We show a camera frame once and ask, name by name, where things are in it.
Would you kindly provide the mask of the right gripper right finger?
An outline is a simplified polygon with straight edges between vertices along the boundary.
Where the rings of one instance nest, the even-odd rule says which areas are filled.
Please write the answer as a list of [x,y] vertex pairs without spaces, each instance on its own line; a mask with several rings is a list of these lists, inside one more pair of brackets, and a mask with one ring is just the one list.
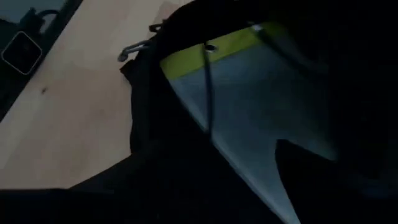
[[366,224],[366,198],[345,170],[288,140],[276,142],[280,179],[301,224]]

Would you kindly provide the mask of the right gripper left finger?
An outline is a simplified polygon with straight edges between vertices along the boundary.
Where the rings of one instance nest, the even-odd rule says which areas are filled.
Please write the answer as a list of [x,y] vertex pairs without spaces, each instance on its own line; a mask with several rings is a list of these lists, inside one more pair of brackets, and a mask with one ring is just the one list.
[[71,189],[116,193],[140,187],[176,187],[216,192],[212,156],[207,141],[155,141]]

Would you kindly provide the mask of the black backpack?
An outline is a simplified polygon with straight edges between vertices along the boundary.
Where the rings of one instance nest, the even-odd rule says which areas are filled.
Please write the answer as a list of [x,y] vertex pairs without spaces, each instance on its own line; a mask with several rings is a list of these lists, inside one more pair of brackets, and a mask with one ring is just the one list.
[[193,0],[152,26],[152,38],[125,48],[119,60],[132,88],[133,153],[155,141],[207,141],[218,183],[208,193],[140,187],[151,213],[167,222],[287,224],[212,140],[210,40],[265,22],[280,24],[321,66],[310,68],[257,33],[300,74],[326,84],[335,157],[322,157],[359,187],[366,224],[398,224],[398,0]]

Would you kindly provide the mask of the yellow-edged mesh pouch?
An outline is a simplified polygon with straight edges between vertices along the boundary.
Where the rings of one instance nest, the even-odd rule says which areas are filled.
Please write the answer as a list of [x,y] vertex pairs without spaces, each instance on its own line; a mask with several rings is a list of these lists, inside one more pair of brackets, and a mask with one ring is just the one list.
[[224,158],[277,216],[301,224],[277,171],[276,142],[286,139],[328,159],[326,84],[292,68],[257,37],[267,32],[289,56],[321,70],[280,25],[265,22],[211,39],[212,140]]

